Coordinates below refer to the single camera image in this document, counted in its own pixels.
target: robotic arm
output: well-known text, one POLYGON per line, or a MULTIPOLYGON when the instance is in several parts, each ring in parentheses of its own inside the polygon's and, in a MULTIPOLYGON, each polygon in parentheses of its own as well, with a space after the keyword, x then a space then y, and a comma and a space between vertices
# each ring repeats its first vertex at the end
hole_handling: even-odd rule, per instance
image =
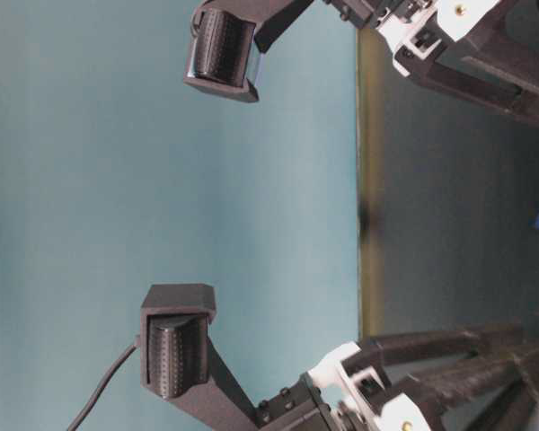
MULTIPOLYGON (((518 1, 324 0, 343 21, 376 29, 387 40, 395 68, 414 83, 539 127, 539 54, 512 40, 505 28, 518 1), (498 82, 444 66, 439 59, 449 49, 498 82)), ((184 82, 202 92, 258 101, 261 56, 311 3, 203 2, 191 19, 184 82)))
POLYGON ((499 389, 467 431, 523 429, 539 402, 539 341, 515 326, 371 338, 328 354, 254 408, 208 337, 211 286, 153 286, 142 305, 142 385, 216 431, 445 431, 442 417, 499 389), (465 355, 455 360, 455 356, 465 355), (390 382, 387 367, 451 356, 390 382), (337 409, 320 393, 339 386, 337 409))

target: screw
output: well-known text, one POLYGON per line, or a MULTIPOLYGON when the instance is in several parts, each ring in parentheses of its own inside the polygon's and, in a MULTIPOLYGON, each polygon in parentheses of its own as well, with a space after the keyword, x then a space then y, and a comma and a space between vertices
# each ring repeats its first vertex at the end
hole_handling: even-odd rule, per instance
POLYGON ((464 16, 466 12, 467 12, 467 7, 465 7, 464 4, 458 4, 455 7, 455 14, 457 16, 464 16))
POLYGON ((341 8, 340 18, 342 21, 347 21, 349 19, 349 14, 351 13, 351 9, 349 9, 349 6, 345 5, 341 8))

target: black cable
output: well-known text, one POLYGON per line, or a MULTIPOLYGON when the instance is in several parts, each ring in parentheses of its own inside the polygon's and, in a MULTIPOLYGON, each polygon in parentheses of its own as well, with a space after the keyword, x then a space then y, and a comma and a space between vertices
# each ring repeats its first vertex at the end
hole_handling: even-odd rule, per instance
POLYGON ((111 365, 110 369, 106 372, 106 374, 102 377, 100 382, 98 383, 98 387, 93 392, 92 396, 82 409, 78 416, 72 421, 70 424, 70 427, 68 427, 67 431, 76 431, 80 424, 86 419, 88 414, 93 409, 93 406, 96 404, 98 399, 100 398, 100 395, 102 395, 102 392, 104 389, 106 389, 106 386, 108 386, 108 383, 110 382, 110 379, 113 377, 113 375, 118 371, 118 369, 126 362, 126 360, 130 357, 132 353, 139 347, 139 338, 136 337, 136 341, 133 344, 130 344, 126 350, 124 350, 124 353, 122 353, 118 359, 111 365))

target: blue-green background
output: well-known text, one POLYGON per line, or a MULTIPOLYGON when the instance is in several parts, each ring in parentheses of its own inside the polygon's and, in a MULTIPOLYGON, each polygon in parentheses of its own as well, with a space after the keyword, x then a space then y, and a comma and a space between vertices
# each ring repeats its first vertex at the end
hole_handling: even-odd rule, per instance
MULTIPOLYGON (((0 0, 0 430, 65 429, 155 282, 217 287, 254 401, 357 336, 354 31, 312 6, 241 105, 181 83, 197 3, 0 0)), ((204 429, 137 360, 84 430, 204 429)))

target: black gripper pad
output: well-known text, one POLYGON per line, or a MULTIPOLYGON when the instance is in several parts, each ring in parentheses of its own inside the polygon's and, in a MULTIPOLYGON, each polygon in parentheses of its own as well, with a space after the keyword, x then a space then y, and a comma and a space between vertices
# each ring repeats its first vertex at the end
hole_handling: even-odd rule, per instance
POLYGON ((165 400, 208 382, 208 317, 154 317, 150 320, 148 371, 152 390, 165 400))
POLYGON ((252 44, 254 25, 231 13, 204 12, 194 53, 194 75, 241 87, 252 44))

